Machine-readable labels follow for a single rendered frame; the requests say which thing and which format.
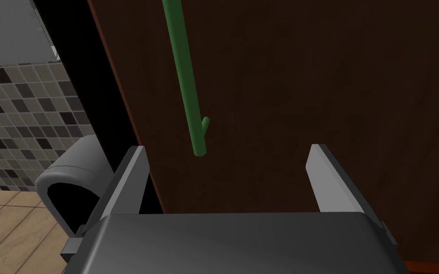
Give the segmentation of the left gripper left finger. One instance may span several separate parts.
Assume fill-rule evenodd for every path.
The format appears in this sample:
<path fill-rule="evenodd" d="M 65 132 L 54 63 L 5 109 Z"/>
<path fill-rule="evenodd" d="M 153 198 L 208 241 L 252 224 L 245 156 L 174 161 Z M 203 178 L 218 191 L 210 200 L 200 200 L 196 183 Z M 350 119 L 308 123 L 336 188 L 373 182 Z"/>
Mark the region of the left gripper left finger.
<path fill-rule="evenodd" d="M 143 200 L 150 167 L 144 146 L 131 147 L 86 223 L 89 231 L 109 215 L 138 214 Z"/>

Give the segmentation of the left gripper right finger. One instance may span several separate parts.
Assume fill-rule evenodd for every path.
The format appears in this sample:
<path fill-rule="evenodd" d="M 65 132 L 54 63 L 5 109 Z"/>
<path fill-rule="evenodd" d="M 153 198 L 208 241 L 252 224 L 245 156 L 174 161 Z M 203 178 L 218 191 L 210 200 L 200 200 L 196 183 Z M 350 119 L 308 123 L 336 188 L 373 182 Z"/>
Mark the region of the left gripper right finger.
<path fill-rule="evenodd" d="M 383 227 L 374 210 L 325 144 L 310 145 L 305 169 L 321 212 L 360 212 L 380 228 Z"/>

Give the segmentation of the dark brown wooden door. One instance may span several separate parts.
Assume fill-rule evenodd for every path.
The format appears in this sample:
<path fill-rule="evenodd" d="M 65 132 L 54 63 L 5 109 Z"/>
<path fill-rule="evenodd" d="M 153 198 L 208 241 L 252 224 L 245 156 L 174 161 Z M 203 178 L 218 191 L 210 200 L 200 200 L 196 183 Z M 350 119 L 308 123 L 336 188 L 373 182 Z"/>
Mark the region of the dark brown wooden door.
<path fill-rule="evenodd" d="M 162 0 L 88 0 L 165 213 L 314 212 L 325 144 L 399 244 L 439 263 L 439 0 L 181 0 L 206 155 Z"/>

